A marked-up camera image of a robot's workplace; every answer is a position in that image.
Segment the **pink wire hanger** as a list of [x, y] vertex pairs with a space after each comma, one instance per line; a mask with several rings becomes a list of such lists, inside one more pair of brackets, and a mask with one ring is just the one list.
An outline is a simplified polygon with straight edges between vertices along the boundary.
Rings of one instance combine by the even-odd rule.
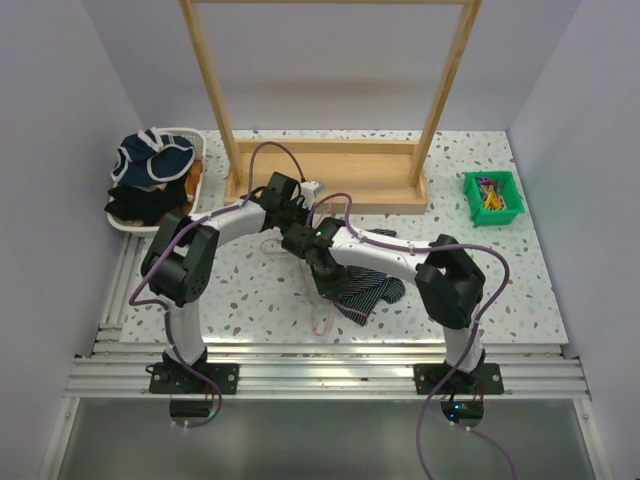
[[264, 240], [260, 251], [267, 256], [293, 255], [302, 270], [309, 270], [302, 277], [305, 295], [311, 303], [311, 331], [316, 336], [326, 335], [332, 327], [335, 298], [346, 285], [347, 273], [329, 254], [331, 239], [344, 224], [333, 219], [323, 226], [322, 219], [314, 222], [313, 218], [323, 204], [329, 213], [332, 201], [339, 196], [327, 195], [311, 204], [301, 194], [286, 199], [280, 193], [266, 190], [259, 196], [268, 207], [265, 225], [276, 227], [281, 233], [279, 238]]

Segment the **navy striped underwear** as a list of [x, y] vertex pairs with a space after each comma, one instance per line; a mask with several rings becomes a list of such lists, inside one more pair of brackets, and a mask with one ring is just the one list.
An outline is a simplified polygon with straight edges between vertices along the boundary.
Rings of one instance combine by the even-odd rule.
[[401, 300], [406, 287], [402, 280], [377, 270], [348, 265], [346, 285], [333, 300], [339, 312], [359, 326], [365, 326], [376, 305]]

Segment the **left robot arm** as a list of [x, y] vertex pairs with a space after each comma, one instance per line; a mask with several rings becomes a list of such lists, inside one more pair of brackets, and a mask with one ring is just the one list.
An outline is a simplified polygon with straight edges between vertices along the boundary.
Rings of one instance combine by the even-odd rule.
[[199, 298], [208, 287], [218, 248], [246, 235], [302, 225], [324, 185], [274, 173], [267, 185], [209, 213], [170, 214], [142, 262], [143, 280], [129, 303], [164, 309], [167, 346], [146, 367], [152, 394], [230, 394], [239, 366], [210, 363], [200, 328]]

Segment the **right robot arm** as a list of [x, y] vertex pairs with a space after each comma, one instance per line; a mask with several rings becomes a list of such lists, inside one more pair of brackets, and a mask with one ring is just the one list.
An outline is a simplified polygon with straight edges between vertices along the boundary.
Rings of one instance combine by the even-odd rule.
[[485, 351], [473, 315], [486, 277], [454, 237], [413, 242], [393, 230], [363, 230], [326, 218], [317, 227], [291, 225], [281, 246], [307, 264], [317, 294], [361, 326], [379, 302], [393, 304], [414, 286], [446, 346], [443, 364], [426, 368], [420, 378], [450, 395], [480, 390]]

